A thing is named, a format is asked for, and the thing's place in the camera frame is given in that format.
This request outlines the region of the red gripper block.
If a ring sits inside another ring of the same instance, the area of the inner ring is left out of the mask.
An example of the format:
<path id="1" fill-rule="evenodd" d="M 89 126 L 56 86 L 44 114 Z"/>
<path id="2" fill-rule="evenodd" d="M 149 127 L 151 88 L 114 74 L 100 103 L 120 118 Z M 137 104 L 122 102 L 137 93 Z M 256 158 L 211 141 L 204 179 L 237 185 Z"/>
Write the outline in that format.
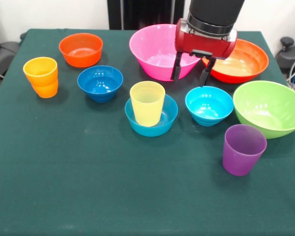
<path id="1" fill-rule="evenodd" d="M 180 77 L 180 61 L 182 53 L 187 53 L 198 58 L 207 58 L 208 63 L 199 78 L 199 86 L 203 87 L 210 76 L 216 59 L 226 59 L 235 48 L 237 31 L 232 29 L 229 34 L 209 36 L 190 28 L 185 19 L 179 19 L 175 35 L 175 48 L 177 54 L 174 61 L 171 80 L 177 82 Z"/>

